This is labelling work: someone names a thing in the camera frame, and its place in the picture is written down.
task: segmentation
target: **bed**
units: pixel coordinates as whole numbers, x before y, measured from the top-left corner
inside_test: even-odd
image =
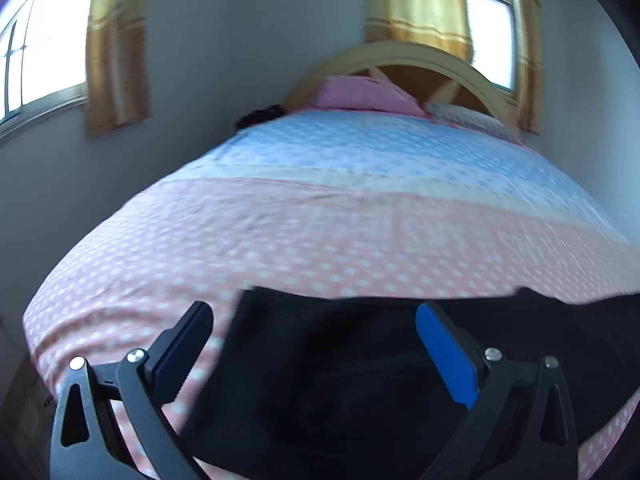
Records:
[[[305,107],[325,76],[357,74],[420,102],[484,112],[518,135],[505,98],[453,56],[393,42],[339,54],[292,90],[290,114],[240,131],[133,197],[52,271],[24,314],[33,363],[52,391],[74,356],[101,364],[148,348],[203,300],[214,310],[212,337],[164,407],[180,428],[252,285],[327,298],[496,296],[528,286],[573,303],[640,288],[638,248],[524,146],[424,118]],[[582,444],[581,479],[639,400],[636,392]],[[124,410],[114,409],[140,470],[153,476]]]

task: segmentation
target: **polka dot bedspread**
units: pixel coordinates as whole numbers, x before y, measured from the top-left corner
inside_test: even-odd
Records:
[[[528,286],[580,303],[640,288],[640,251],[544,158],[418,118],[305,111],[243,130],[133,197],[44,281],[24,315],[33,363],[58,391],[92,364],[148,348],[193,303],[213,334],[177,400],[186,420],[250,285],[310,296],[452,298]],[[640,394],[579,450],[588,479]],[[114,405],[142,472],[155,476]],[[213,479],[236,478],[203,465]]]

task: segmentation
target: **gold curtain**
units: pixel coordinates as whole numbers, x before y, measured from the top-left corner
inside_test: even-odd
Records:
[[[543,73],[540,45],[540,3],[538,0],[516,0],[518,37],[518,78],[516,101],[518,125],[537,134],[542,111]]]
[[[366,41],[414,41],[470,61],[466,0],[368,0]]]
[[[86,36],[88,137],[150,116],[145,0],[91,0]]]

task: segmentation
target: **arched headboard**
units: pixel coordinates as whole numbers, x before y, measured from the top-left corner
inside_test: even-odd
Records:
[[[469,63],[430,46],[379,41],[351,48],[316,66],[287,96],[284,107],[307,104],[329,75],[370,75],[389,80],[423,102],[460,104],[495,117],[520,137],[500,91]]]

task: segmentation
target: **pillow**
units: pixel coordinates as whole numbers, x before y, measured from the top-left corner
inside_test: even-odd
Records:
[[[400,87],[359,75],[327,77],[311,104],[325,110],[375,110],[426,117],[418,101]]]
[[[498,119],[481,112],[469,110],[469,108],[458,105],[437,105],[432,103],[425,103],[424,111],[434,121],[452,124],[466,130],[473,130],[491,135],[497,139],[520,144],[520,141]]]

